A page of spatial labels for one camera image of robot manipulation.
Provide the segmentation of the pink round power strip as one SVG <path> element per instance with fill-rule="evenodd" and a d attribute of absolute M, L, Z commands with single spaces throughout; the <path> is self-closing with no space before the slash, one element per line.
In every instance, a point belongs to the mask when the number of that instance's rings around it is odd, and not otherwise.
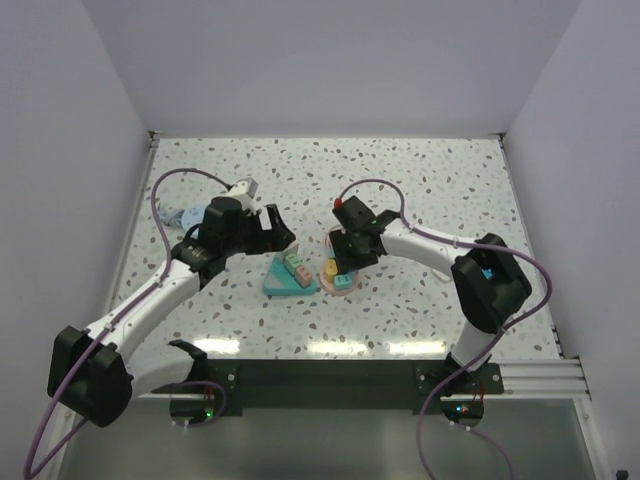
<path fill-rule="evenodd" d="M 325 293 L 331 296 L 346 296 L 358 288 L 357 271 L 339 274 L 330 278 L 325 272 L 319 274 L 319 283 Z"/>

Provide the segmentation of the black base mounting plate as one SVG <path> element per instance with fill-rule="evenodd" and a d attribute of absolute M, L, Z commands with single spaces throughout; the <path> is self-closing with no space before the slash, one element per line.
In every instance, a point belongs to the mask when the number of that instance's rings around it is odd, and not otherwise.
<path fill-rule="evenodd" d="M 410 410 L 456 368 L 447 360 L 239 360 L 198 363 L 192 380 L 227 393 L 225 415 L 246 409 Z"/>

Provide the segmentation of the brownish pink plug adapter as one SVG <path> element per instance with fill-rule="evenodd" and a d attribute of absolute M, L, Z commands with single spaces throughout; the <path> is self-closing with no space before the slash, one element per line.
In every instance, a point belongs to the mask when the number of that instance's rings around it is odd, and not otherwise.
<path fill-rule="evenodd" d="M 313 281 L 314 281 L 313 273 L 304 264 L 299 265 L 294 270 L 293 278 L 295 279 L 297 285 L 302 289 L 309 288 L 312 285 Z"/>

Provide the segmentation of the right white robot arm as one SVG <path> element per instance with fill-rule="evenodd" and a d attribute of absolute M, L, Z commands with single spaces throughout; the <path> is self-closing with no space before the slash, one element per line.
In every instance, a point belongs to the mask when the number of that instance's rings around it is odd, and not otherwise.
<path fill-rule="evenodd" d="M 341 273 L 361 271 L 383 256 L 399 257 L 434 269 L 453 280 L 466 322 L 447 355 L 448 386 L 469 392 L 481 380 L 481 366 L 489 358 L 489 344 L 504 330 L 532 293 L 525 273 L 506 244 L 487 234 L 476 241 L 437 241 L 433 233 L 420 235 L 403 223 L 399 212 L 376 215 L 356 196 L 334 202 L 341 228 L 329 234 Z"/>

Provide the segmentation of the blue round power strip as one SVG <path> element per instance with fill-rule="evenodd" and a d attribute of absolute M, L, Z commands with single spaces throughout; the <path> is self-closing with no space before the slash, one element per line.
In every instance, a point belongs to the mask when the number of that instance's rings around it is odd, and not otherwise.
<path fill-rule="evenodd" d="M 199 225 L 203 220 L 205 209 L 206 204 L 196 204 L 187 207 L 180 217 L 182 229 L 188 231 L 194 225 Z"/>

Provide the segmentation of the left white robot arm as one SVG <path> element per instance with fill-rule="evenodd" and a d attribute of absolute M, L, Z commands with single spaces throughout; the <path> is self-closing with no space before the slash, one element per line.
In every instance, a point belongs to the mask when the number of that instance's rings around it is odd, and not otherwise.
<path fill-rule="evenodd" d="M 269 228 L 261 224 L 262 212 Z M 202 222 L 132 298 L 85 329 L 67 327 L 56 336 L 48 395 L 99 427 L 110 425 L 134 396 L 137 380 L 127 364 L 142 341 L 222 273 L 230 257 L 282 252 L 295 240 L 274 204 L 261 211 L 250 199 L 212 199 Z"/>

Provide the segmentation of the yellow plug adapter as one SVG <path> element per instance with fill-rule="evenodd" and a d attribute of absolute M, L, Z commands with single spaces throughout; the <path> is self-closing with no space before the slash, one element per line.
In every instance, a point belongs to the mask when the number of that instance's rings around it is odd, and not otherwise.
<path fill-rule="evenodd" d="M 329 258 L 324 262 L 323 274 L 329 281 L 332 281 L 333 278 L 338 274 L 338 266 L 335 259 Z"/>

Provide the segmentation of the light green plug adapter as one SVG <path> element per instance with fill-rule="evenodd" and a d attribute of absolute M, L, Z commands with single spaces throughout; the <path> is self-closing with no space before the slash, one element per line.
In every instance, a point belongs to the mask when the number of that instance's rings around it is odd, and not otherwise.
<path fill-rule="evenodd" d="M 302 261 L 296 253 L 291 253 L 284 258 L 283 264 L 291 275 L 295 275 L 297 269 L 302 265 Z"/>

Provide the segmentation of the teal triangular power strip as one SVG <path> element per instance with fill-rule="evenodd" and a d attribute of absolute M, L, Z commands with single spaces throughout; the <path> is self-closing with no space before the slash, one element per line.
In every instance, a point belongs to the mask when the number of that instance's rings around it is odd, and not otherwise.
<path fill-rule="evenodd" d="M 267 296 L 309 296 L 317 292 L 318 282 L 312 278 L 307 287 L 302 287 L 283 263 L 274 258 L 263 282 L 263 293 Z"/>

